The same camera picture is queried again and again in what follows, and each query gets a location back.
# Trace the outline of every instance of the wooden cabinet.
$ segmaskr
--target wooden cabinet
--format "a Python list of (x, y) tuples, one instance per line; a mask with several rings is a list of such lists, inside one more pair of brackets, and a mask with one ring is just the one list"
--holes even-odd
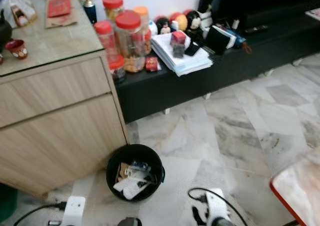
[(112, 95), (104, 95), (3, 130), (6, 183), (42, 194), (106, 166), (126, 144)]
[(0, 127), (110, 91), (100, 58), (0, 85)]
[(0, 66), (0, 182), (41, 195), (106, 167), (128, 143), (106, 53), (78, 0), (77, 24), (14, 29), (28, 57), (3, 52)]

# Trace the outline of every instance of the black teapot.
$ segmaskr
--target black teapot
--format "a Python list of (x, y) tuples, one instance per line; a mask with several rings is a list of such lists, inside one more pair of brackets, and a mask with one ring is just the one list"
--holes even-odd
[(4, 10), (1, 10), (0, 18), (0, 53), (5, 47), (5, 44), (11, 39), (12, 27), (9, 22), (5, 20)]

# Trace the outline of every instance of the cabinet drawer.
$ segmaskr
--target cabinet drawer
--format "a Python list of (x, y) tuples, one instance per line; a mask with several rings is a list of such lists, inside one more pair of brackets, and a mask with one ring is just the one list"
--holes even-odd
[(0, 85), (0, 127), (109, 92), (100, 58)]
[(126, 144), (112, 95), (0, 131), (0, 181), (43, 194), (107, 165)]

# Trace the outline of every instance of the power cord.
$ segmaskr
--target power cord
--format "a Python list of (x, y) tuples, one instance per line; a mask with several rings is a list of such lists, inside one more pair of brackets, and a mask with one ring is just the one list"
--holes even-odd
[(43, 208), (48, 208), (48, 207), (54, 207), (54, 208), (58, 208), (59, 210), (62, 210), (64, 211), (65, 208), (66, 208), (66, 205), (67, 205), (67, 202), (66, 201), (63, 201), (63, 202), (60, 202), (60, 203), (54, 203), (54, 204), (48, 204), (48, 205), (43, 205), (43, 206), (40, 206), (40, 207), (37, 207), (35, 208), (34, 210), (31, 210), (30, 212), (26, 213), (25, 215), (23, 215), (21, 218), (19, 218), (13, 226), (17, 226), (22, 220), (24, 220), (26, 217), (28, 217), (30, 214), (40, 210), (40, 209), (43, 209)]
[(214, 194), (215, 196), (217, 196), (218, 198), (220, 198), (222, 201), (224, 201), (227, 205), (229, 205), (233, 211), (236, 212), (236, 214), (239, 216), (239, 218), (241, 219), (241, 221), (243, 222), (243, 224), (245, 226), (248, 226), (246, 221), (244, 220), (244, 218), (242, 217), (242, 215), (238, 212), (238, 210), (236, 210), (236, 208), (230, 203), (228, 202), (228, 200), (224, 199), (223, 197), (221, 197), (219, 194), (209, 190), (209, 189), (206, 189), (206, 188), (203, 188), (203, 187), (193, 187), (193, 188), (190, 188), (189, 191), (188, 191), (188, 196), (190, 198), (192, 198), (193, 200), (197, 200), (197, 201), (200, 201), (200, 202), (207, 202), (207, 199), (206, 199), (206, 196), (200, 196), (200, 197), (193, 197), (191, 196), (191, 192), (192, 191), (195, 191), (195, 190), (202, 190), (202, 191), (207, 191), (207, 192), (210, 192), (212, 194)]

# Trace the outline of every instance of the red table edge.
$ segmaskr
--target red table edge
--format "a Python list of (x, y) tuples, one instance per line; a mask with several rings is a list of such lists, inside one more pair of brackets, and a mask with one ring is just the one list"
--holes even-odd
[(276, 197), (282, 202), (282, 204), (288, 209), (288, 211), (294, 216), (294, 218), (298, 221), (301, 226), (307, 226), (303, 220), (296, 214), (296, 212), (292, 209), (292, 207), (285, 201), (285, 199), (278, 193), (276, 188), (273, 185), (273, 179), (270, 182), (270, 188), (272, 192), (276, 195)]

